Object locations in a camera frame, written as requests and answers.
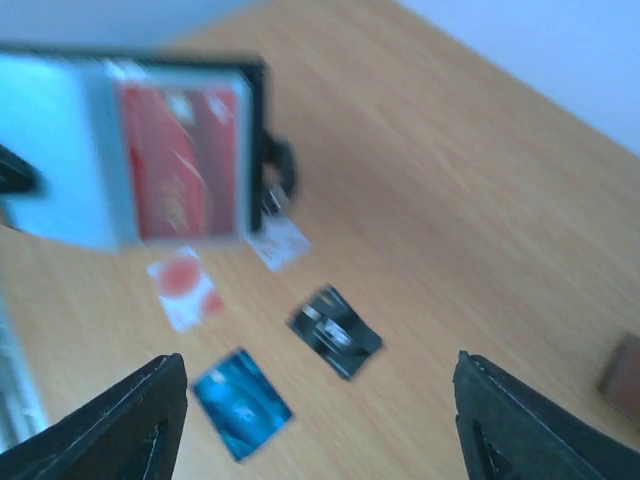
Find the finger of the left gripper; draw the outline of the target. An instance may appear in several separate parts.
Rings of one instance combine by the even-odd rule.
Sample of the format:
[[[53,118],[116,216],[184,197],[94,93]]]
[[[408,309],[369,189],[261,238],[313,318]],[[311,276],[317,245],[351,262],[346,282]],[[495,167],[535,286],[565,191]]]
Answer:
[[[41,195],[43,181],[38,170],[14,152],[0,146],[0,192],[4,195]]]

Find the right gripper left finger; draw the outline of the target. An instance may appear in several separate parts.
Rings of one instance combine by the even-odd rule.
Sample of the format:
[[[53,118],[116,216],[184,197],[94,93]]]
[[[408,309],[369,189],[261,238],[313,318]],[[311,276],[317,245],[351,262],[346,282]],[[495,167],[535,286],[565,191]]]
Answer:
[[[3,479],[170,479],[185,425],[182,356],[161,355],[1,455]]]

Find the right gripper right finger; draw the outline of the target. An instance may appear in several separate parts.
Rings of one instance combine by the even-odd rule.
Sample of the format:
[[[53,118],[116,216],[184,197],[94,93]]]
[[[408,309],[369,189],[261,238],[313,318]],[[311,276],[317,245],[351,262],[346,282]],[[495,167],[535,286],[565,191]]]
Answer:
[[[453,375],[456,428],[470,479],[636,479],[638,452],[477,354]]]

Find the blue credit card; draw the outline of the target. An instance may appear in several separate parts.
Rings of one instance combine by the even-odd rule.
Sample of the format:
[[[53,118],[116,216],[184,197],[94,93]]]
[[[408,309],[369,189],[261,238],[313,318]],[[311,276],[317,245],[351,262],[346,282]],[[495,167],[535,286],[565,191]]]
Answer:
[[[243,348],[207,369],[191,391],[237,462],[253,455],[294,418]]]

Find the red white credit card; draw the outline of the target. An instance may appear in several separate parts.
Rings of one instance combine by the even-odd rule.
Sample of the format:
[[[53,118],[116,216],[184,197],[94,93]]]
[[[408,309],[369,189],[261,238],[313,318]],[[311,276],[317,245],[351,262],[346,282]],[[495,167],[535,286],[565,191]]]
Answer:
[[[178,332],[199,325],[224,308],[212,278],[191,247],[182,247],[147,268],[169,323]]]

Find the white floral credit card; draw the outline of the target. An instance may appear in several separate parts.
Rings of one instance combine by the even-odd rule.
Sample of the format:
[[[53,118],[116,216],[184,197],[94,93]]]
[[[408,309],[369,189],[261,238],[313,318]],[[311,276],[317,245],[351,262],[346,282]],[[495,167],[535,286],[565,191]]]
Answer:
[[[311,242],[288,218],[265,217],[262,230],[248,240],[271,272],[277,272],[311,250]]]

